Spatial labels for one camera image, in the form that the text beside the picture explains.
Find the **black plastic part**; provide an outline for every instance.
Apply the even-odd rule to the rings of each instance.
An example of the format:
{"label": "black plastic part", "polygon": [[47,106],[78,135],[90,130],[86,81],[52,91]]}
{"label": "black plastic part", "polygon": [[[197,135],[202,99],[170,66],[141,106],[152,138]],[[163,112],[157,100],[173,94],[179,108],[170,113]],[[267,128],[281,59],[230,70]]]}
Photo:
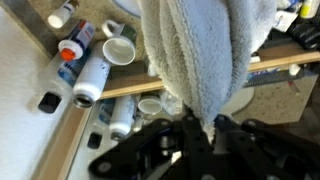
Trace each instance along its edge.
{"label": "black plastic part", "polygon": [[254,87],[261,86],[285,81],[293,81],[301,79],[305,76],[305,72],[301,69],[296,76],[291,76],[289,71],[278,71],[270,74],[261,74],[254,76],[248,82],[246,82],[243,87]]}
{"label": "black plastic part", "polygon": [[88,147],[91,149],[99,149],[102,136],[96,132],[90,134]]}
{"label": "black plastic part", "polygon": [[45,113],[52,114],[56,111],[60,102],[61,102],[60,96],[52,92],[47,92],[43,96],[40,104],[38,105],[38,108]]}
{"label": "black plastic part", "polygon": [[288,44],[294,42],[293,38],[286,33],[282,33],[277,30],[271,30],[270,34],[268,35],[268,39],[265,43],[261,46],[260,49],[276,47],[284,44]]}

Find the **white cup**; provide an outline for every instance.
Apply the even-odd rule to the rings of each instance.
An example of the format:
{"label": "white cup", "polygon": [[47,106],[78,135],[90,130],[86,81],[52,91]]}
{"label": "white cup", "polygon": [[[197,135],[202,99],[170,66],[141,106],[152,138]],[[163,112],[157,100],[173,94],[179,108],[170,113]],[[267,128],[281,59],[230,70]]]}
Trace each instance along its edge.
{"label": "white cup", "polygon": [[157,96],[142,96],[138,108],[144,114],[157,114],[162,110],[162,103]]}
{"label": "white cup", "polygon": [[102,48],[104,56],[115,65],[130,64],[136,56],[136,31],[126,24],[118,24],[112,20],[106,20],[102,24],[102,30],[109,38]]}

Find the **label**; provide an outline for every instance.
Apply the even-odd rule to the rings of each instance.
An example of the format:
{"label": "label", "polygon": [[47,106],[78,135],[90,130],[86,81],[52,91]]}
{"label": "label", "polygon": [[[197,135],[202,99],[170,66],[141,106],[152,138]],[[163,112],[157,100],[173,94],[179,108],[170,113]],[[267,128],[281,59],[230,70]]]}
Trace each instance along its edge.
{"label": "label", "polygon": [[80,31],[77,34],[76,39],[82,42],[84,46],[83,48],[86,49],[94,35],[95,28],[86,21],[81,21],[78,28],[80,28]]}
{"label": "label", "polygon": [[113,113],[115,102],[115,98],[102,100],[101,107],[99,110],[99,120],[101,122],[110,125],[110,120]]}
{"label": "label", "polygon": [[124,36],[130,39],[130,41],[132,41],[133,44],[136,44],[137,33],[131,26],[124,25],[120,36]]}
{"label": "label", "polygon": [[101,64],[100,64],[100,68],[102,69],[103,71],[103,78],[104,79],[107,79],[108,78],[108,75],[109,75],[109,72],[110,72],[110,68],[111,68],[111,64],[109,61],[103,59],[101,61]]}
{"label": "label", "polygon": [[89,53],[84,53],[82,58],[70,62],[63,62],[58,69],[58,76],[73,87],[87,62]]}

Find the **cluttered shelf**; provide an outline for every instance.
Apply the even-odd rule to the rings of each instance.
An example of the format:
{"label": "cluttered shelf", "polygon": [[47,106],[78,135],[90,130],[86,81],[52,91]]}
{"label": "cluttered shelf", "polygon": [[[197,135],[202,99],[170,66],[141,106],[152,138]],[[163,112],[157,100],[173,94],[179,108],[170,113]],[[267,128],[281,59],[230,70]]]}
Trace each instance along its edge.
{"label": "cluttered shelf", "polygon": [[[258,53],[261,61],[252,63],[249,67],[250,72],[320,60],[320,52],[306,51],[297,43],[263,49]],[[129,69],[133,70],[139,68],[133,66],[132,68],[128,68],[127,72]],[[125,75],[121,75],[121,77],[117,76],[117,73],[115,73],[105,86],[100,99],[158,90],[162,88],[163,83],[161,79],[149,77],[145,71],[131,72],[131,74],[126,73]]]}

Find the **lid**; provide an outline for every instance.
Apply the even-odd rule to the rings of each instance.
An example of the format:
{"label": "lid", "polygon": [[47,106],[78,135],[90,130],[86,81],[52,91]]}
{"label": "lid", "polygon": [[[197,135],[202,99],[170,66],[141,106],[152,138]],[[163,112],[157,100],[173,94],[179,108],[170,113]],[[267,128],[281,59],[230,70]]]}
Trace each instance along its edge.
{"label": "lid", "polygon": [[64,48],[60,52],[61,57],[65,61],[72,61],[76,57],[76,53],[74,53],[71,49]]}
{"label": "lid", "polygon": [[65,8],[55,10],[49,17],[48,23],[53,28],[61,28],[70,18],[70,12]]}
{"label": "lid", "polygon": [[38,105],[38,108],[45,113],[52,114],[56,111],[60,102],[61,98],[58,95],[47,92]]}

